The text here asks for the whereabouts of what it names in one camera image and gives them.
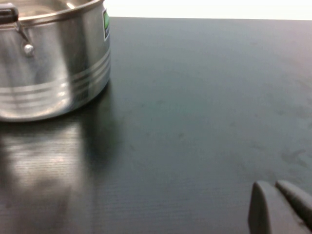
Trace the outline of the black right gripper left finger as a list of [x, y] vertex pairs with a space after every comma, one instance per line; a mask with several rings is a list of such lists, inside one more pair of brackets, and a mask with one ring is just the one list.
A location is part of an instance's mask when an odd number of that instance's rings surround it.
[[295, 213], [275, 184], [266, 181], [253, 184], [248, 226], [251, 234], [311, 233], [311, 228]]

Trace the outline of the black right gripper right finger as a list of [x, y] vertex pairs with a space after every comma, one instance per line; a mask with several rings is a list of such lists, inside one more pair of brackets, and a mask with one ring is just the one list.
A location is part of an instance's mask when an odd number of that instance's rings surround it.
[[312, 196], [296, 185], [278, 180], [275, 187], [286, 198], [295, 213], [304, 221], [308, 228], [312, 227]]

